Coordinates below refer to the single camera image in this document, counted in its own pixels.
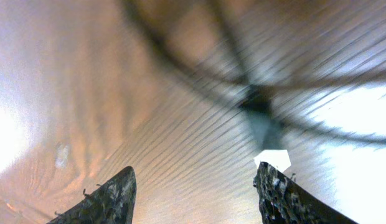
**brown wood grain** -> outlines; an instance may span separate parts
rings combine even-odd
[[[167,44],[199,68],[239,76],[205,2],[169,4],[141,4]],[[386,0],[224,6],[257,82],[291,87],[275,89],[277,118],[338,127],[321,112],[350,101],[350,93],[368,94],[359,87],[382,87],[369,94],[386,101]],[[0,223],[45,223],[125,166],[136,172],[134,223],[258,223],[258,146],[244,112],[174,78],[121,9],[112,0],[0,1],[0,105],[26,139],[26,151],[0,175]],[[364,119],[386,123],[377,116]],[[340,128],[386,137],[376,126]],[[386,183],[372,198],[372,184],[357,185],[366,158],[376,164],[377,175],[365,172],[373,183],[386,174],[385,163],[377,165],[386,146],[285,132],[287,175],[297,173],[304,189],[358,222],[386,222],[371,206],[386,197]]]

